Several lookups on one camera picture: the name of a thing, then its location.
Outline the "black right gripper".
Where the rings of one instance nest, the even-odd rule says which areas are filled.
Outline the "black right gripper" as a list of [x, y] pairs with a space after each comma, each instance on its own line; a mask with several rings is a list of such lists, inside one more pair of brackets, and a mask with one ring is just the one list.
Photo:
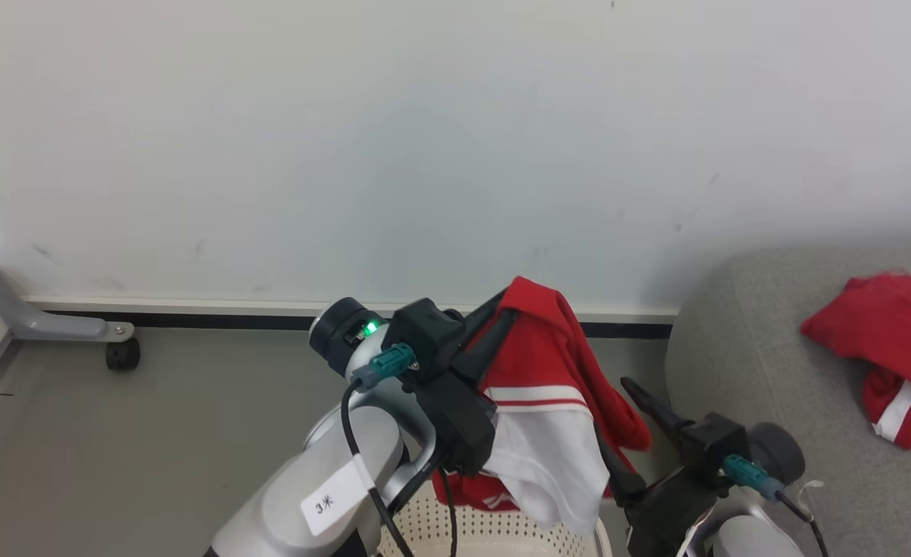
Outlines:
[[[692, 424], [692, 420], [675, 413], [633, 378], [622, 378], [622, 388], [633, 405], [653, 420], [665, 437], [678, 438], [680, 431]], [[723, 496], [723, 484], [713, 486], [688, 469], [680, 468], [650, 484], [646, 491], [642, 476], [625, 465], [597, 425], [594, 434], [608, 471], [608, 490], [616, 504], [629, 504], [626, 507], [629, 555], [686, 555], [698, 523], [705, 521]]]

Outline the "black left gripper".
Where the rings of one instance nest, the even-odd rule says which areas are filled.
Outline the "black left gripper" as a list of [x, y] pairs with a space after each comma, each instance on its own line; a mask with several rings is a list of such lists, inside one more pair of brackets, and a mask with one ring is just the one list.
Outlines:
[[[479, 330], [491, 320], [504, 295], [505, 290], [500, 290], [466, 314], [463, 321], [466, 329]], [[467, 381], [472, 385], [483, 383], [518, 314], [515, 309], [502, 310], [467, 350]], [[442, 466], [463, 476], [482, 472], [495, 440], [497, 405], [472, 385], [451, 371], [445, 371], [416, 386], [416, 401], [433, 424]]]

